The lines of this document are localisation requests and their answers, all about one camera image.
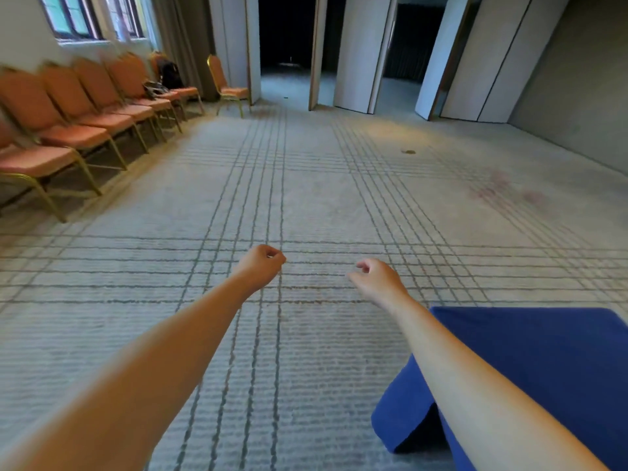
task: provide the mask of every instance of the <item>blue tablecloth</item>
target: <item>blue tablecloth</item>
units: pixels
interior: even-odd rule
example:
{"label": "blue tablecloth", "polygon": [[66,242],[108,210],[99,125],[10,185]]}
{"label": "blue tablecloth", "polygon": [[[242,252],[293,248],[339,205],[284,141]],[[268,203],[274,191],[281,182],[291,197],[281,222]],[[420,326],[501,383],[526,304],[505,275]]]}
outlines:
{"label": "blue tablecloth", "polygon": [[[628,470],[628,327],[613,311],[433,307],[431,312],[611,471]],[[412,439],[433,403],[410,357],[371,416],[388,451]],[[475,470],[442,415],[440,419],[457,469]]]}

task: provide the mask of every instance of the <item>forearm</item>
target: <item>forearm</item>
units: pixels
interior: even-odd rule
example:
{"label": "forearm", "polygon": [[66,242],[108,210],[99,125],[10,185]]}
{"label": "forearm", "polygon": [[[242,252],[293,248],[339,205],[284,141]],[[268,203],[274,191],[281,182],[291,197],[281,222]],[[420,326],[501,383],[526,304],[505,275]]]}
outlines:
{"label": "forearm", "polygon": [[389,311],[476,469],[607,470],[552,415],[412,298],[398,298]]}
{"label": "forearm", "polygon": [[13,445],[0,469],[141,468],[251,292],[232,277],[141,335]]}

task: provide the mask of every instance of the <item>patterned carpet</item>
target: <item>patterned carpet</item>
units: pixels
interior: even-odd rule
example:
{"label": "patterned carpet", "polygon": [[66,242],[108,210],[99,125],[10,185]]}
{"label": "patterned carpet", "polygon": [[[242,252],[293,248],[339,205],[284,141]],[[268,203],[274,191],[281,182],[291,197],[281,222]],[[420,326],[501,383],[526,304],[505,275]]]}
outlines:
{"label": "patterned carpet", "polygon": [[453,469],[447,450],[396,457],[373,434],[408,348],[345,278],[366,255],[425,303],[626,319],[624,176],[510,126],[235,113],[106,171],[102,198],[64,201],[66,224],[30,196],[4,210],[0,444],[259,242],[288,263],[244,305],[150,470]]}

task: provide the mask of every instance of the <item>chair backrest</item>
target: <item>chair backrest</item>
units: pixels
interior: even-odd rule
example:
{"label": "chair backrest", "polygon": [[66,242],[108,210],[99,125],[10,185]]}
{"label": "chair backrest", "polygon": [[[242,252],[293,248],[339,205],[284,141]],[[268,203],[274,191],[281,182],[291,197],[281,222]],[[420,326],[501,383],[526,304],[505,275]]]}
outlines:
{"label": "chair backrest", "polygon": [[159,79],[161,77],[161,74],[159,72],[159,61],[167,59],[168,56],[166,56],[161,51],[153,51],[149,56],[148,61],[151,63],[151,69],[153,70],[156,79]]}
{"label": "chair backrest", "polygon": [[107,68],[122,94],[130,98],[144,97],[145,77],[128,56],[107,63]]}
{"label": "chair backrest", "polygon": [[122,58],[126,59],[127,61],[131,62],[135,67],[137,67],[137,70],[144,76],[144,79],[142,79],[142,81],[145,81],[146,79],[152,80],[150,73],[146,69],[144,61],[137,54],[127,51],[125,54],[122,55]]}
{"label": "chair backrest", "polygon": [[214,85],[216,86],[216,90],[218,92],[222,91],[224,87],[229,87],[227,83],[227,78],[225,78],[225,73],[222,70],[222,64],[220,63],[220,59],[218,56],[211,55],[207,58],[207,65],[209,66],[209,72],[212,74],[212,78],[214,79]]}
{"label": "chair backrest", "polygon": [[111,77],[109,77],[105,66],[86,58],[77,58],[73,67],[74,72],[85,91],[89,94],[92,102],[96,104],[96,107],[104,109],[111,105],[120,104],[120,95],[115,89],[115,85]]}
{"label": "chair backrest", "polygon": [[40,77],[52,100],[68,118],[96,111],[72,69],[48,63],[40,70]]}
{"label": "chair backrest", "polygon": [[4,150],[9,147],[15,139],[13,131],[9,125],[0,120],[0,150]]}
{"label": "chair backrest", "polygon": [[0,102],[28,131],[38,132],[63,123],[41,79],[26,71],[4,70],[0,74]]}

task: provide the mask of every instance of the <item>person's left hand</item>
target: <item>person's left hand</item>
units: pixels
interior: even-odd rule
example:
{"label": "person's left hand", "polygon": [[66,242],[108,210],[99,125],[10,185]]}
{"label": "person's left hand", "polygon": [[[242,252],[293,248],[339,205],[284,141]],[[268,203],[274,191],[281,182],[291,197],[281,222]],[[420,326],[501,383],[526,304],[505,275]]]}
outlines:
{"label": "person's left hand", "polygon": [[242,276],[251,287],[251,294],[272,281],[286,262],[281,251],[261,244],[251,248],[233,269],[232,276]]}

